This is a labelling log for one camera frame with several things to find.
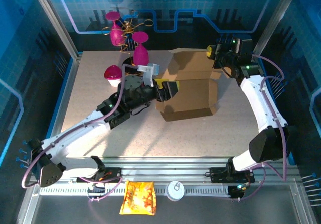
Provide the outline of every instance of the white container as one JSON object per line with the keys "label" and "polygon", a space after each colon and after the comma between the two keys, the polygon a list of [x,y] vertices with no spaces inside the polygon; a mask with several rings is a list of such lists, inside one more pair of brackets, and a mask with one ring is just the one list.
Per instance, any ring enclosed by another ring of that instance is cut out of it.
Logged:
{"label": "white container", "polygon": [[166,196],[171,201],[179,201],[185,194],[184,186],[178,181],[172,181],[166,187]]}
{"label": "white container", "polygon": [[121,78],[120,79],[108,79],[108,82],[112,87],[118,87],[118,85],[121,83]]}

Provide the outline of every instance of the pink object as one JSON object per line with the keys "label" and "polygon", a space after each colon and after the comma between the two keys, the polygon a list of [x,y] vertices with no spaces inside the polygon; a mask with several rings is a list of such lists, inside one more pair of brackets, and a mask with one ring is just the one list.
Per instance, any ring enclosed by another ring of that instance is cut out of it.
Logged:
{"label": "pink object", "polygon": [[125,44],[125,37],[123,36],[124,31],[116,23],[116,20],[118,20],[119,18],[120,18],[119,12],[108,12],[106,14],[106,19],[114,22],[114,25],[110,30],[110,39],[111,39],[111,44],[116,47],[119,47]]}
{"label": "pink object", "polygon": [[118,87],[122,77],[121,69],[116,65],[112,65],[106,69],[104,77],[108,80],[111,86]]}
{"label": "pink object", "polygon": [[134,64],[136,66],[147,66],[149,64],[149,54],[147,49],[142,45],[148,38],[148,34],[145,32],[135,32],[132,35],[132,39],[139,44],[134,51]]}

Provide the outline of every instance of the table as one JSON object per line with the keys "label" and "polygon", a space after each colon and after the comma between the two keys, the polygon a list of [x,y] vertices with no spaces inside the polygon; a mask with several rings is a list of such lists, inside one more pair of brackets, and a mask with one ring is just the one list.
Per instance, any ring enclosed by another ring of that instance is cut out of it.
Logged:
{"label": "table", "polygon": [[[166,69],[173,52],[150,51],[150,62]],[[107,67],[129,57],[118,51],[84,52],[79,64],[62,131],[87,117],[116,92],[104,79]],[[151,107],[112,131],[85,143],[68,157],[235,156],[248,149],[258,133],[251,106],[234,79],[218,80],[217,112],[213,116],[165,122]]]}

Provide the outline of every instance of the metal frame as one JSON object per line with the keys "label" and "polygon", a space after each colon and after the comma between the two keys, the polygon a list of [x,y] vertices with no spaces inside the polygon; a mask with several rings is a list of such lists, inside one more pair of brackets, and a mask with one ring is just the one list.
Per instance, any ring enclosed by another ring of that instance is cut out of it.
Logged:
{"label": "metal frame", "polygon": [[[75,64],[79,64],[78,52],[73,44],[70,36],[68,35],[65,27],[63,26],[58,15],[54,11],[52,5],[48,0],[39,0],[42,7],[44,8],[46,14],[54,25],[57,33],[62,39],[64,45],[68,49],[71,57],[75,60]],[[261,54],[264,47],[266,46],[268,40],[270,39],[272,33],[274,32],[277,24],[282,19],[286,9],[288,8],[291,0],[280,0],[278,7],[276,8],[270,22],[268,23],[266,29],[263,32],[257,46],[255,47],[255,54]],[[73,67],[71,74],[69,75],[70,81],[68,79],[68,84],[63,95],[62,103],[57,114],[57,119],[54,123],[55,127],[53,132],[59,132],[59,125],[63,121],[63,113],[65,113],[64,108],[68,105],[68,99],[71,94],[74,78],[76,76],[78,67]],[[209,167],[225,167],[228,158],[224,157],[151,157],[151,158],[104,158],[103,162],[112,167],[122,167],[123,176],[125,180],[135,180],[135,181],[155,181],[156,186],[160,189],[163,188],[169,181],[179,180],[185,186],[190,187],[208,187],[208,186],[222,186],[221,184],[210,184],[210,180],[204,176],[204,173]],[[70,161],[82,161],[82,159],[70,159]],[[282,162],[274,162],[274,167],[282,172]],[[262,177],[262,170],[255,170],[254,174],[257,179]],[[300,174],[296,166],[289,166],[288,170],[289,181],[282,182],[271,170],[267,169],[267,177],[265,180],[265,185],[267,186],[279,186],[286,185],[290,187],[291,193],[293,195],[293,201],[297,214],[301,223],[316,223],[315,217],[311,206],[306,201],[307,196],[304,187],[301,183]],[[76,184],[74,179],[65,179],[56,183],[52,188],[58,187],[63,188],[70,186],[71,189],[81,189],[84,184]],[[27,190],[19,215],[17,224],[27,224],[32,223],[33,215],[37,207],[39,196],[41,194],[46,194],[47,192],[40,189],[39,186],[33,186]]]}

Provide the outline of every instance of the pink wine glass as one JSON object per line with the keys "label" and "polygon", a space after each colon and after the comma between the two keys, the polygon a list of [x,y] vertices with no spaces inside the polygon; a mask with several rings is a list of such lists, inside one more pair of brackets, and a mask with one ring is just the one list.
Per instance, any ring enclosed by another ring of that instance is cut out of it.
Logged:
{"label": "pink wine glass", "polygon": [[125,37],[123,36],[124,31],[116,23],[116,20],[118,20],[119,18],[120,18],[119,12],[108,12],[106,14],[106,19],[114,22],[114,25],[110,30],[110,39],[111,39],[111,44],[116,47],[119,47],[125,44]]}
{"label": "pink wine glass", "polygon": [[135,32],[132,39],[138,43],[138,47],[134,51],[134,64],[136,66],[149,64],[149,55],[147,49],[142,45],[148,40],[149,36],[145,32]]}

